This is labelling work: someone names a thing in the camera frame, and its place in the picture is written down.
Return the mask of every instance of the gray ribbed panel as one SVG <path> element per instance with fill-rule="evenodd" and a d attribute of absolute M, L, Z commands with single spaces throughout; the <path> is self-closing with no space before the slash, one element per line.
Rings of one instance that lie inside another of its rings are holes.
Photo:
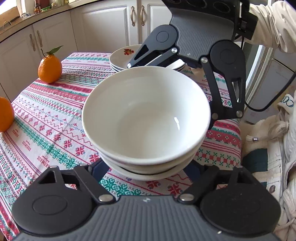
<path fill-rule="evenodd" d="M 179 55 L 199 60 L 209 54 L 214 43 L 232 37 L 234 24 L 228 19 L 185 9 L 171 8 L 170 11 L 173 15 L 170 23 L 179 34 L 176 43 Z"/>
<path fill-rule="evenodd" d="M 277 241 L 273 234 L 237 238 L 207 224 L 194 206 L 171 196 L 122 196 L 116 204 L 102 205 L 93 217 L 66 235 L 39 238 L 20 234 L 15 241 Z"/>

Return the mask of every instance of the tablecloth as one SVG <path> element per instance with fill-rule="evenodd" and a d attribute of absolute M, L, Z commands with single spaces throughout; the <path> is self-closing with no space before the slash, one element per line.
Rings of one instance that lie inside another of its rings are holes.
<path fill-rule="evenodd" d="M 62 61 L 59 81 L 46 84 L 37 79 L 13 101 L 15 121 L 0 134 L 0 229 L 11 240 L 18 229 L 11 216 L 17 197 L 49 166 L 71 169 L 90 164 L 99 154 L 87 139 L 81 123 L 83 104 L 102 80 L 114 74 L 110 54 L 73 53 Z M 182 73 L 196 81 L 211 100 L 204 77 L 196 79 L 189 67 Z M 225 80 L 216 74 L 223 104 L 231 106 Z M 196 153 L 201 164 L 221 169 L 240 164 L 241 139 L 237 120 L 216 121 Z M 116 197 L 120 195 L 179 195 L 191 181 L 184 171 L 157 181 L 137 181 L 109 170 L 100 181 Z"/>

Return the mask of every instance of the orange fruit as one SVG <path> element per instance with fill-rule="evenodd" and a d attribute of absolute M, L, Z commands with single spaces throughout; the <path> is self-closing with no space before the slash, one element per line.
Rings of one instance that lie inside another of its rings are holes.
<path fill-rule="evenodd" d="M 15 119 L 15 112 L 9 100 L 0 97 L 0 132 L 6 131 Z"/>
<path fill-rule="evenodd" d="M 38 76 L 40 80 L 46 83 L 53 83 L 57 81 L 62 75 L 62 63 L 54 56 L 49 54 L 43 58 L 38 67 Z"/>

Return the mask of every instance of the drawstring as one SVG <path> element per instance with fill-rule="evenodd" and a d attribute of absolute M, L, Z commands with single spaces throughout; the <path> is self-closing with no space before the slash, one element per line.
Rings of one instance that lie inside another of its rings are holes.
<path fill-rule="evenodd" d="M 278 137 L 282 137 L 289 129 L 289 121 L 277 121 L 269 127 L 267 136 L 254 137 L 246 136 L 246 141 L 262 141 L 262 140 L 273 140 Z"/>
<path fill-rule="evenodd" d="M 279 231 L 279 230 L 282 230 L 282 229 L 285 229 L 287 228 L 288 226 L 290 226 L 294 221 L 295 221 L 295 218 L 296 218 L 296 208 L 295 208 L 295 204 L 294 204 L 294 201 L 293 201 L 293 196 L 291 194 L 291 191 L 286 189 L 284 192 L 283 192 L 283 200 L 288 208 L 288 211 L 291 215 L 291 220 L 286 223 L 286 224 L 283 224 L 283 225 L 279 225 L 275 228 L 275 231 Z"/>

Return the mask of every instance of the white sleeve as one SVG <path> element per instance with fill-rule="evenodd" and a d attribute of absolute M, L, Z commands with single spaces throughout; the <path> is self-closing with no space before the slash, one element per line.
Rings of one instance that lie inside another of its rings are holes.
<path fill-rule="evenodd" d="M 296 10 L 286 1 L 272 6 L 250 4 L 250 13 L 258 17 L 251 44 L 280 48 L 282 52 L 296 52 Z"/>

